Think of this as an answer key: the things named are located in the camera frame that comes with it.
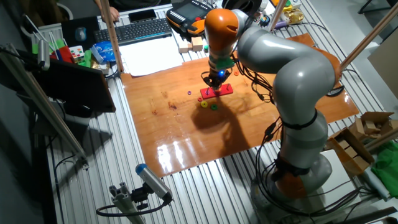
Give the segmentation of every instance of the wooden board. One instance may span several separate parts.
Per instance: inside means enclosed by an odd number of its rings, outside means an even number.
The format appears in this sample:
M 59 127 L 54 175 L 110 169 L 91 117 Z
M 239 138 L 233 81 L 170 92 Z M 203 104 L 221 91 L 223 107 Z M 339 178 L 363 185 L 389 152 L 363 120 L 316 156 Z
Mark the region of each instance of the wooden board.
M 299 43 L 305 44 L 305 45 L 307 45 L 309 47 L 313 47 L 315 45 L 315 42 L 313 41 L 313 39 L 312 39 L 312 37 L 311 37 L 311 35 L 309 33 L 297 35 L 297 36 L 294 36 L 294 37 L 289 37 L 289 38 L 286 38 L 286 39 L 293 40 L 295 42 L 299 42 Z
M 208 58 L 202 58 L 144 77 L 121 76 L 145 162 L 160 177 L 260 145 L 279 116 L 242 75 L 227 80 L 233 94 L 209 99 L 202 108 L 197 98 L 206 84 L 200 74 L 208 69 Z M 264 76 L 273 83 L 275 75 Z M 359 113 L 346 92 L 323 97 L 317 109 L 328 123 Z

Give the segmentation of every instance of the desk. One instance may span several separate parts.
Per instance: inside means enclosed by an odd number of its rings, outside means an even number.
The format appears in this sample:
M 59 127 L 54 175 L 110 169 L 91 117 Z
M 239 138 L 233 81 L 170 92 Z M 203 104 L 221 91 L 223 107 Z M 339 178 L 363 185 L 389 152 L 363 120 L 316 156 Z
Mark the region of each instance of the desk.
M 324 26 L 311 3 L 302 0 L 302 4 L 301 10 L 306 15 L 304 22 L 316 22 Z M 159 17 L 165 17 L 165 11 L 169 7 L 155 7 L 155 11 Z M 128 22 L 128 13 L 121 13 L 121 22 L 116 24 L 117 26 Z M 98 20 L 99 26 L 105 29 L 106 25 L 101 22 L 100 17 Z M 277 31 L 276 35 L 286 38 L 306 32 L 312 36 L 317 47 L 331 52 L 340 60 L 344 59 L 346 54 L 338 48 L 327 32 L 317 27 L 291 27 L 288 30 Z M 181 40 L 178 35 L 171 38 L 174 38 L 176 43 Z M 186 62 L 206 56 L 204 52 L 189 52 L 182 54 L 182 60 Z M 365 111 L 383 110 L 359 75 L 344 72 L 341 82 L 356 103 L 360 114 Z M 117 110 L 115 113 L 101 114 L 90 121 L 83 143 L 90 168 L 83 170 L 67 162 L 57 169 L 65 223 L 128 223 L 126 218 L 98 217 L 95 208 L 111 205 L 111 194 L 108 192 L 110 185 L 118 185 L 125 181 L 130 190 L 142 185 L 142 180 L 135 174 L 134 169 L 137 164 L 144 162 L 144 158 L 123 84 L 116 77 L 110 79 L 108 85 Z M 329 124 L 328 134 L 349 126 L 353 121 L 354 118 L 350 117 Z M 267 150 L 261 154 L 266 164 L 276 157 L 278 145 L 278 142 L 266 145 Z M 70 155 L 70 151 L 60 141 L 55 141 L 53 147 L 55 163 Z M 255 211 L 250 201 L 250 182 L 254 178 L 254 153 L 255 149 L 250 149 L 164 177 L 163 180 L 171 188 L 175 201 L 159 212 L 144 215 L 147 223 L 269 223 L 266 217 Z M 48 155 L 52 167 L 50 151 Z M 53 173 L 50 172 L 55 186 Z M 56 191 L 54 202 L 58 222 L 62 223 Z M 148 203 L 150 208 L 160 205 L 157 197 L 153 196 L 150 196 Z M 338 214 L 324 217 L 324 221 L 337 216 Z M 302 218 L 288 217 L 283 219 L 283 222 L 298 223 L 301 220 Z

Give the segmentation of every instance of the toy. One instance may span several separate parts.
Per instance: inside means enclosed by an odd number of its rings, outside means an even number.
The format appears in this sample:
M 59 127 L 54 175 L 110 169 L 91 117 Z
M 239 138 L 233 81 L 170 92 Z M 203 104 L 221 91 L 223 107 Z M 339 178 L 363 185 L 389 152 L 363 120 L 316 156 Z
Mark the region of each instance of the toy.
M 193 51 L 201 51 L 202 50 L 203 42 L 201 40 L 201 37 L 192 37 L 191 43 L 192 43 Z
M 82 46 L 70 47 L 70 53 L 74 63 L 79 63 L 85 60 L 85 53 Z

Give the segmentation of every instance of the computer monitor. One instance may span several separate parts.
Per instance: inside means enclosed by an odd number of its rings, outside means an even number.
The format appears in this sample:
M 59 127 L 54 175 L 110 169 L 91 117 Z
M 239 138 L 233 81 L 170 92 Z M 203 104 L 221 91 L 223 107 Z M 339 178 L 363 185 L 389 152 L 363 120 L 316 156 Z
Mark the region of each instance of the computer monitor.
M 21 50 L 18 53 L 25 61 L 37 63 L 36 55 Z M 1 60 L 0 71 L 0 84 L 21 90 Z M 70 107 L 86 106 L 97 112 L 116 111 L 102 71 L 51 58 L 49 70 L 32 73 L 47 96 L 63 100 Z

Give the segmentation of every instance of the pole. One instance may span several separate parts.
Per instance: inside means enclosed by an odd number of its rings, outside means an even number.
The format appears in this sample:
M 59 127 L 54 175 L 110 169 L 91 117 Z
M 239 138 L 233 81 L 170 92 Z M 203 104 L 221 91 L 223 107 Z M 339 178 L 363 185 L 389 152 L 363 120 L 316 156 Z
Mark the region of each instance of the pole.
M 276 6 L 274 15 L 272 16 L 271 26 L 269 27 L 269 32 L 272 32 L 278 22 L 280 15 L 284 10 L 287 0 L 279 0 L 278 5 Z
M 14 46 L 12 46 L 12 44 L 7 45 L 7 50 L 18 54 L 17 50 L 14 48 Z M 41 112 L 43 112 L 44 116 L 52 124 L 60 137 L 72 147 L 75 153 L 77 153 L 78 157 L 86 159 L 86 152 L 76 140 L 61 116 L 58 114 L 57 110 L 51 105 L 48 97 L 45 95 L 43 89 L 37 83 L 34 76 L 30 72 L 25 71 L 21 60 L 6 53 L 0 53 L 0 59 L 15 76 L 27 94 L 32 98 L 37 107 L 39 107 Z
M 340 65 L 340 71 L 346 67 L 369 45 L 369 43 L 380 34 L 380 32 L 390 23 L 392 18 L 398 14 L 398 4 L 395 4 L 384 18 L 374 27 L 374 29 L 356 46 L 356 48 L 344 59 Z
M 113 54 L 118 65 L 119 73 L 123 72 L 123 63 L 120 56 L 118 38 L 116 37 L 116 31 L 111 17 L 111 8 L 108 0 L 101 0 L 102 11 L 104 12 L 104 20 L 106 27 L 108 28 L 109 38 L 111 39 Z

